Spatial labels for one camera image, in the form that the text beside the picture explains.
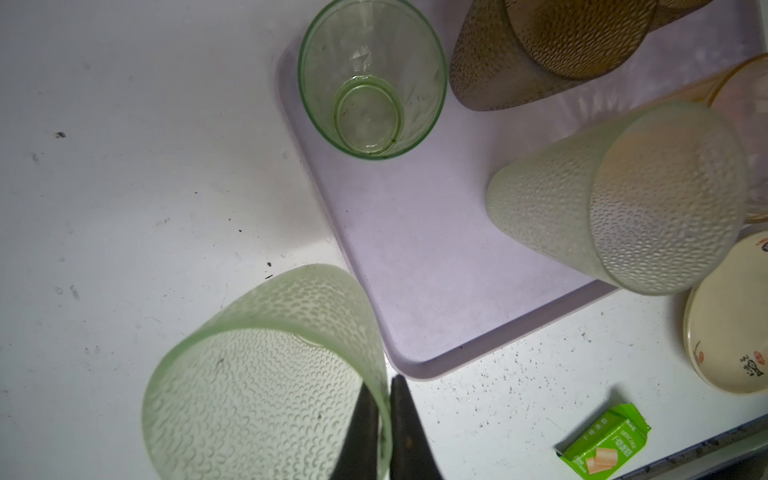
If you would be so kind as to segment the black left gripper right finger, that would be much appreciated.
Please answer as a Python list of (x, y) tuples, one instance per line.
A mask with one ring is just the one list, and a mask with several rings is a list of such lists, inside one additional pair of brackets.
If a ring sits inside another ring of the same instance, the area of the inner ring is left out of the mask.
[(422, 427), (407, 380), (396, 375), (391, 382), (393, 454), (392, 480), (442, 480)]

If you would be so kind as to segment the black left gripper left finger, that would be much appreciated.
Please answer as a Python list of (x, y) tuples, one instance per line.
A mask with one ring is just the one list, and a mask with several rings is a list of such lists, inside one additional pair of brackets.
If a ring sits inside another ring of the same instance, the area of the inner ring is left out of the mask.
[(331, 480), (375, 480), (378, 474), (379, 411), (361, 385), (347, 434)]

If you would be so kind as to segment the light green textured glass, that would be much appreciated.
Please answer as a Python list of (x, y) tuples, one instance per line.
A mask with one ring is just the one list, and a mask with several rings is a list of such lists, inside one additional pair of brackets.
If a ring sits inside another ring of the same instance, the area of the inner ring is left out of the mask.
[(345, 270), (299, 267), (247, 292), (160, 361), (141, 410), (163, 479), (329, 479), (362, 384), (393, 451), (388, 376), (369, 299)]

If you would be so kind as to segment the pale green tall glass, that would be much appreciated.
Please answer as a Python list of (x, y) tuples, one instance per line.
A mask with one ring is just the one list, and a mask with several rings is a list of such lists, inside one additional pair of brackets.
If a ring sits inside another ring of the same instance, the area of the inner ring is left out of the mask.
[(673, 101), (561, 139), (499, 170), (492, 223), (522, 245), (651, 296), (699, 283), (746, 218), (748, 168), (734, 128)]

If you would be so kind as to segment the light green short glass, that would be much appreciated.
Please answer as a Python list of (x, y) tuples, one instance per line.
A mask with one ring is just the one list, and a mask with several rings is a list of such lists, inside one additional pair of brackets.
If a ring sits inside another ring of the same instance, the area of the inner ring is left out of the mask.
[(432, 131), (447, 95), (436, 31), (408, 1), (332, 1), (302, 39), (298, 90), (309, 120), (331, 145), (387, 160)]

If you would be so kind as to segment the yellow clear glass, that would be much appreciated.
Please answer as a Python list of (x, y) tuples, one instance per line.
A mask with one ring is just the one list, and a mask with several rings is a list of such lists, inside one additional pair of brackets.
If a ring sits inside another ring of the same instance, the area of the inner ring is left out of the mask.
[(494, 111), (600, 78), (647, 35), (654, 1), (474, 1), (450, 63), (465, 107)]

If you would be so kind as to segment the amber textured glass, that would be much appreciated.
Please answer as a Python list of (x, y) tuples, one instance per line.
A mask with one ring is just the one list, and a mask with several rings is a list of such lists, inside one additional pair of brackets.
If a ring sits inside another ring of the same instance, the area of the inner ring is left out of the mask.
[(762, 53), (660, 99), (706, 105), (738, 135), (747, 157), (748, 223), (767, 220), (767, 55)]

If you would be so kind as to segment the brown tall glass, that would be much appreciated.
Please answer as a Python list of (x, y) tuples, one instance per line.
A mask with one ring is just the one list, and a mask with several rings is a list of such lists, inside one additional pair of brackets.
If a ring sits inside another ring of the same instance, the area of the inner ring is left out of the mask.
[(648, 32), (679, 20), (711, 3), (711, 0), (658, 0)]

